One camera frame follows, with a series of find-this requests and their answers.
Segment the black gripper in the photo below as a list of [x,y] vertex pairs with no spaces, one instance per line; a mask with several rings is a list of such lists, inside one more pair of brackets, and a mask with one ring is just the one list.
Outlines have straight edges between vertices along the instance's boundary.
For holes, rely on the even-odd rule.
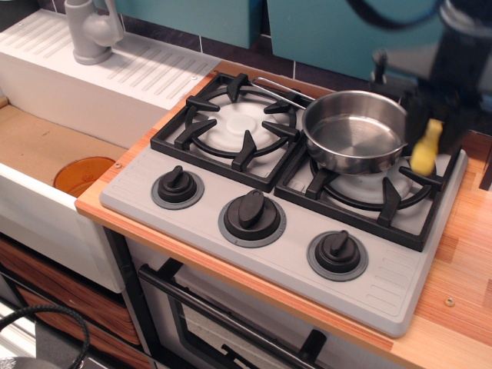
[[462,48],[379,49],[370,85],[407,111],[405,140],[417,143],[431,112],[444,119],[439,154],[453,154],[467,127],[491,126],[491,52]]

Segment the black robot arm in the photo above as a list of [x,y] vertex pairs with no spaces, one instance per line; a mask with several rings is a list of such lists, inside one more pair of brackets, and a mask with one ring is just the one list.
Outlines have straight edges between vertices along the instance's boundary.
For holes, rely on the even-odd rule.
[[403,105],[409,149],[433,118],[443,124],[438,151],[451,153],[469,130],[491,131],[491,3],[442,1],[439,17],[437,43],[373,54],[371,87]]

